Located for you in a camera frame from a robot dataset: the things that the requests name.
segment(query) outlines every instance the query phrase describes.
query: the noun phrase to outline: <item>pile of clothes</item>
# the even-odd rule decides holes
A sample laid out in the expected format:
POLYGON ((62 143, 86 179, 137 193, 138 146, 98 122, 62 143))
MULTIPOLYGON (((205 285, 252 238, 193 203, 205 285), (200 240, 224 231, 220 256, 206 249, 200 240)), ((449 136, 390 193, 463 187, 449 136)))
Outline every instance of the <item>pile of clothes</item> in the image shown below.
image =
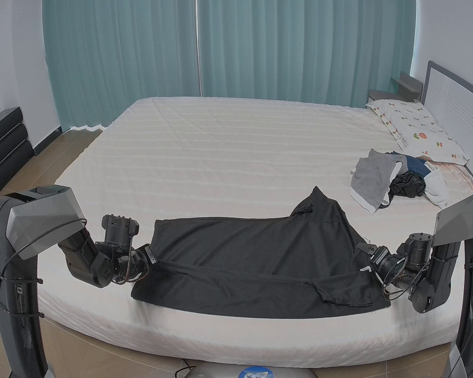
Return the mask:
POLYGON ((351 173, 351 196, 370 214, 388 207, 394 196, 424 195, 441 209, 448 205, 440 169, 422 158, 371 149, 351 173))

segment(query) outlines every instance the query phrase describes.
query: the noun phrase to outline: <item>white headboard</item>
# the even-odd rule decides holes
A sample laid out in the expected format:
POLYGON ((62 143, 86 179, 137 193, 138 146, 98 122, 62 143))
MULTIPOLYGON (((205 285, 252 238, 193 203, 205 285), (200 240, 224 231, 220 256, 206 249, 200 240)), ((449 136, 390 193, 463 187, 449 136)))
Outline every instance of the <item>white headboard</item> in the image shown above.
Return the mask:
POLYGON ((429 61, 422 104, 468 155, 473 175, 473 85, 429 61))

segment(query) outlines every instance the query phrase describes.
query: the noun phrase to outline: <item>white pillow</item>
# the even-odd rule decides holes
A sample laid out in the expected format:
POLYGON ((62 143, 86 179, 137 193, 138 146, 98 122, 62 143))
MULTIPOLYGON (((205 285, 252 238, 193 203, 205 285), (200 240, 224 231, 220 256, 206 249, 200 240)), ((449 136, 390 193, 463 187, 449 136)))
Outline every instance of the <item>white pillow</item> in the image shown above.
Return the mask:
POLYGON ((379 99, 366 104, 386 124, 404 154, 465 165, 468 157, 420 102, 379 99))

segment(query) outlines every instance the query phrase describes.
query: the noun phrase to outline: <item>fitted sheet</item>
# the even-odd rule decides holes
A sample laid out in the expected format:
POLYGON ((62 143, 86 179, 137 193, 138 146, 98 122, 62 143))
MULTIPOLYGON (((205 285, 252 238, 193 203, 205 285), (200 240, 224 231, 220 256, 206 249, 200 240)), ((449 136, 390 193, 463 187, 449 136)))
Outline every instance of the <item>fitted sheet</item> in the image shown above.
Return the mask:
MULTIPOLYGON (((272 218, 290 214, 317 185, 371 243, 396 250, 434 230, 438 208, 395 197, 366 213, 350 196, 350 170, 369 150, 399 150, 368 109, 233 98, 147 98, 112 123, 57 180, 71 186, 94 240, 107 213, 136 219, 133 244, 154 221, 181 217, 272 218)), ((453 202, 473 193, 464 167, 440 166, 453 202)), ((450 298, 418 314, 406 296, 389 308, 317 319, 262 319, 179 311, 136 301, 131 285, 98 289, 74 279, 56 246, 39 255, 46 316, 103 341, 215 362, 327 367, 382 361, 446 343, 460 318, 464 248, 450 298)))

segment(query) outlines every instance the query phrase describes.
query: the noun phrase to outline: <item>white logo on blue sticker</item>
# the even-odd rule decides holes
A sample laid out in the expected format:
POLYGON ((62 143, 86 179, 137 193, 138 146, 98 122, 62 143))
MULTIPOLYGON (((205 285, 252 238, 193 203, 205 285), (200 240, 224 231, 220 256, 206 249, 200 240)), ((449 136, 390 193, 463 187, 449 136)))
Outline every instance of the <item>white logo on blue sticker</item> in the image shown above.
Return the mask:
POLYGON ((238 378, 275 378, 275 375, 273 375, 271 370, 266 367, 253 365, 244 369, 239 374, 238 378))

